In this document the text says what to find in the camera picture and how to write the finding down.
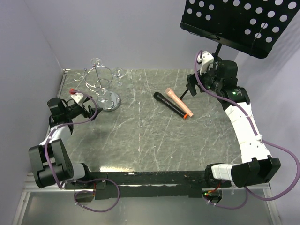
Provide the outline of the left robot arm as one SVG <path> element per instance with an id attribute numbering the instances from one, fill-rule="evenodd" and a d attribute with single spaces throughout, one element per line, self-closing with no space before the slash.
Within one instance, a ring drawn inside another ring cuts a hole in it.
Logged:
<path id="1" fill-rule="evenodd" d="M 50 99 L 47 105 L 51 111 L 49 117 L 50 131 L 39 145 L 29 149 L 29 158 L 35 182 L 39 188 L 45 188 L 56 183 L 75 180 L 81 188 L 92 184 L 92 176 L 88 174 L 86 164 L 72 164 L 64 142 L 72 135 L 74 123 L 72 119 L 81 115 L 94 120 L 103 110 L 100 107 L 80 105 L 74 102 L 68 106 L 59 97 Z"/>

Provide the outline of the chrome wine glass rack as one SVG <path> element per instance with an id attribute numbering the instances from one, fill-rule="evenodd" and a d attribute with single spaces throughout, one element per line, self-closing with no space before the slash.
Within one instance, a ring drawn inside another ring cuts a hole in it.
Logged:
<path id="1" fill-rule="evenodd" d="M 103 65 L 102 67 L 91 69 L 84 69 L 79 78 L 75 81 L 84 81 L 85 86 L 96 94 L 97 89 L 105 88 L 110 92 L 111 106 L 103 108 L 105 112 L 112 112 L 119 108 L 121 105 L 120 95 L 113 89 L 114 85 L 117 86 L 117 79 L 113 75 L 113 69 Z"/>

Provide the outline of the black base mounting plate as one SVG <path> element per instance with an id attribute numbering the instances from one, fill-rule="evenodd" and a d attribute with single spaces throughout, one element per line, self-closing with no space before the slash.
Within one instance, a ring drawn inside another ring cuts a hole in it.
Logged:
<path id="1" fill-rule="evenodd" d="M 188 196 L 201 198 L 202 191 L 231 182 L 209 178 L 205 171 L 90 172 L 78 181 L 65 184 L 67 190 L 95 190 L 95 199 L 116 197 Z"/>

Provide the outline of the black perforated music stand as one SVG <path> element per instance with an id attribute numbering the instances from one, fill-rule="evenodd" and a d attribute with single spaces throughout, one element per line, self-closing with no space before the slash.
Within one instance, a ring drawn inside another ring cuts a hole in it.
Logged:
<path id="1" fill-rule="evenodd" d="M 275 74 L 293 54 L 286 28 L 299 14 L 297 0 L 188 0 L 180 27 L 197 36 L 215 41 L 261 59 L 256 67 L 263 74 Z M 218 52 L 214 61 L 222 61 Z"/>

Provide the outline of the black microphone orange end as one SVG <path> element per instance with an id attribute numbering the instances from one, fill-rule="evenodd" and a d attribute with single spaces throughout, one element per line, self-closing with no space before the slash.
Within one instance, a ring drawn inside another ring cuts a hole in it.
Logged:
<path id="1" fill-rule="evenodd" d="M 174 113 L 182 117 L 183 119 L 186 119 L 188 117 L 188 114 L 185 113 L 183 110 L 181 110 L 179 107 L 174 105 L 171 101 L 169 101 L 167 98 L 163 96 L 160 92 L 155 92 L 153 94 L 153 97 L 159 101 L 160 103 L 164 104 L 166 107 L 168 107 L 170 110 L 172 110 Z"/>

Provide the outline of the pink microphone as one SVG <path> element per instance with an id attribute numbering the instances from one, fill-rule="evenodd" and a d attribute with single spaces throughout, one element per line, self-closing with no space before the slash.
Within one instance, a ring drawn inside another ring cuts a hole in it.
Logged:
<path id="1" fill-rule="evenodd" d="M 186 106 L 186 104 L 175 94 L 171 88 L 165 89 L 165 93 L 170 97 L 189 117 L 193 117 L 192 111 Z"/>

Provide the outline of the aluminium frame rail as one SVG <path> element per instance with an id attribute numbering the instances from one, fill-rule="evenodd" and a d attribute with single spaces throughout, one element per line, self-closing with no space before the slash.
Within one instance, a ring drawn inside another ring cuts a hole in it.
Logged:
<path id="1" fill-rule="evenodd" d="M 166 184 L 166 185 L 154 185 L 154 184 L 149 184 L 149 185 L 119 185 L 120 188 L 139 188 L 139 187 L 178 187 L 179 185 L 175 184 Z M 262 190 L 271 190 L 271 185 L 269 183 L 267 184 L 259 184 L 259 185 L 254 185 L 248 187 L 250 190 L 257 190 L 257 189 L 262 189 Z M 58 192 L 58 191 L 73 191 L 73 190 L 87 190 L 86 188 L 71 188 L 71 189 L 60 189 L 57 185 L 51 185 L 48 187 L 44 188 L 39 188 L 34 180 L 33 173 L 28 173 L 24 187 L 22 189 L 23 192 Z"/>

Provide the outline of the clear wine glass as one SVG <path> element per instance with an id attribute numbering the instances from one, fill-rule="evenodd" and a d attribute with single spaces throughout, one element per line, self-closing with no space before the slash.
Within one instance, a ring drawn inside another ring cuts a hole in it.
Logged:
<path id="1" fill-rule="evenodd" d="M 211 119 L 206 119 L 206 120 L 204 121 L 204 125 L 205 125 L 205 126 L 210 126 L 212 123 L 213 123 L 213 120 L 211 120 Z"/>
<path id="2" fill-rule="evenodd" d="M 105 88 L 99 88 L 96 91 L 97 104 L 101 108 L 109 108 L 111 106 L 110 92 Z"/>
<path id="3" fill-rule="evenodd" d="M 120 81 L 121 78 L 124 76 L 125 72 L 122 68 L 117 67 L 113 69 L 113 75 L 117 79 L 117 86 L 120 87 L 122 82 Z"/>
<path id="4" fill-rule="evenodd" d="M 100 58 L 91 59 L 91 65 L 93 68 L 100 68 L 103 66 L 103 62 Z"/>

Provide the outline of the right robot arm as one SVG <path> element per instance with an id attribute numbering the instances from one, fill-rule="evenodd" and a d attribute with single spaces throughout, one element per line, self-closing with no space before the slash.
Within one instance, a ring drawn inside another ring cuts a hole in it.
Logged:
<path id="1" fill-rule="evenodd" d="M 267 183 L 281 163 L 273 157 L 263 142 L 252 114 L 250 98 L 245 88 L 237 85 L 238 66 L 234 61 L 197 59 L 195 72 L 187 76 L 187 88 L 194 96 L 196 87 L 217 98 L 235 131 L 241 164 L 218 163 L 207 166 L 205 183 L 216 186 L 221 180 L 237 187 Z"/>

